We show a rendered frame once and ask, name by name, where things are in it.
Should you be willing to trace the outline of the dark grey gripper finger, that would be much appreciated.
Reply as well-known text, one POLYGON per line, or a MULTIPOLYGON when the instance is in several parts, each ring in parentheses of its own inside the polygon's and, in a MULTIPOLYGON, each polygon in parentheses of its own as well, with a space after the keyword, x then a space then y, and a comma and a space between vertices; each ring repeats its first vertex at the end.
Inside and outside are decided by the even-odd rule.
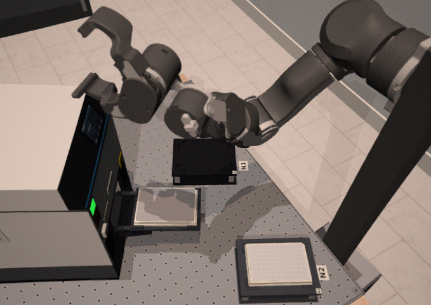
POLYGON ((119 110, 119 94, 115 83, 101 79, 97 73, 89 73, 83 82, 72 92, 72 98, 81 98, 83 94, 99 100, 103 111, 115 118, 127 119, 119 110))
POLYGON ((142 74, 149 63, 136 48, 131 46, 133 31, 131 22, 115 10, 102 6, 77 31, 86 38, 95 29, 101 30, 110 37, 112 41, 110 56, 121 76, 126 76, 127 79, 138 78, 148 83, 142 74))

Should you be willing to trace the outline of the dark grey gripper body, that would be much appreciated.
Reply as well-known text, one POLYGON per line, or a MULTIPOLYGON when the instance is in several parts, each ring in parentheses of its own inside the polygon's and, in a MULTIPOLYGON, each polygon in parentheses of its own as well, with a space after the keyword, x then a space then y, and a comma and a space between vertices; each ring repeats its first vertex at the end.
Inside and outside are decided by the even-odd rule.
POLYGON ((148 123, 152 119, 169 90, 179 92, 185 85, 179 77, 182 63, 170 47, 160 43, 150 44, 142 55, 149 63, 142 74, 148 83, 123 76, 117 102, 120 112, 138 124, 148 123))

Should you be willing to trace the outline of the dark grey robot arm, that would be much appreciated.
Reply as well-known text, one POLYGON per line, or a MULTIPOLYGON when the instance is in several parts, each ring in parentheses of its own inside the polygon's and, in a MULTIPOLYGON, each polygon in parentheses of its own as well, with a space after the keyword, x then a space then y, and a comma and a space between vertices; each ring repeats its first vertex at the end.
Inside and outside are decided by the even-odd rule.
POLYGON ((375 0, 346 0, 324 19, 320 42, 293 63, 264 93, 205 92, 187 84, 166 109, 164 122, 185 139, 209 138, 240 148, 270 140, 335 80, 356 73, 388 98, 392 112, 431 37, 391 19, 375 0), (349 70, 349 71, 348 71, 349 70))

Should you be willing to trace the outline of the cream label with black lettering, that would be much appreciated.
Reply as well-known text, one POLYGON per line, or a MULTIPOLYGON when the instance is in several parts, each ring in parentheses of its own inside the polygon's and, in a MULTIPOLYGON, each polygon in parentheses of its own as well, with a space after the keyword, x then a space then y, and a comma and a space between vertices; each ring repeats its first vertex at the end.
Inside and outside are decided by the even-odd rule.
POLYGON ((317 267, 319 280, 329 280, 326 266, 316 266, 316 267, 317 267))
POLYGON ((248 161, 239 161, 239 171, 248 170, 248 161))

